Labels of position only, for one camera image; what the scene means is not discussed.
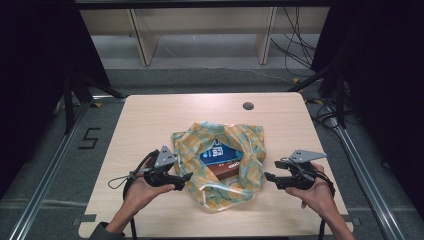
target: gray carpet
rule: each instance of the gray carpet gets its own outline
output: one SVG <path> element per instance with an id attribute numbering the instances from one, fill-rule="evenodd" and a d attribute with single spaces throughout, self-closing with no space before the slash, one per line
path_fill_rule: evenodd
<path id="1" fill-rule="evenodd" d="M 282 79 L 264 77 L 278 76 L 291 80 L 292 75 L 284 70 L 267 69 L 255 72 L 230 69 L 174 69 L 174 70 L 108 70 L 114 89 L 126 94 L 167 93 L 215 93 L 215 92 L 283 92 L 291 85 Z M 304 75 L 310 71 L 300 71 Z M 319 83 L 305 89 L 316 93 Z M 92 89 L 94 95 L 103 94 Z M 30 228 L 27 239 L 80 239 L 78 221 L 84 214 L 97 174 L 107 151 L 109 142 L 123 103 L 103 103 L 90 107 L 84 115 L 69 151 L 52 183 L 42 208 Z M 312 116 L 322 107 L 307 104 Z M 358 122 L 355 116 L 348 121 Z M 390 209 L 394 212 L 407 239 L 424 239 L 424 224 L 402 191 L 389 169 L 383 168 L 381 155 L 361 125 L 347 123 L 353 139 L 368 170 L 379 187 Z M 83 141 L 88 128 L 100 128 L 90 132 L 98 138 L 94 149 L 79 149 L 87 146 Z M 40 140 L 31 161 L 27 162 L 2 199 L 0 205 L 0 239 L 7 239 L 20 217 L 26 202 L 31 198 L 44 171 L 54 156 L 65 129 L 64 109 L 60 108 Z M 349 214 L 357 222 L 354 234 L 357 239 L 385 239 L 367 198 L 358 185 L 349 161 L 337 135 L 322 125 L 316 127 L 318 136 L 332 167 Z M 299 240 L 315 237 L 291 238 Z"/>

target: plastic bag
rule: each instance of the plastic bag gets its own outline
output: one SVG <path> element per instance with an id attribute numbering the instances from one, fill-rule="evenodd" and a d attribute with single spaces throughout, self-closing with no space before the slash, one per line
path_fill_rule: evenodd
<path id="1" fill-rule="evenodd" d="M 171 138 L 178 156 L 175 170 L 180 176 L 193 172 L 186 186 L 201 205 L 225 210 L 253 199 L 261 189 L 265 181 L 262 162 L 266 157 L 261 126 L 202 122 Z M 215 140 L 243 153 L 238 175 L 220 181 L 200 160 L 200 154 L 209 150 Z"/>

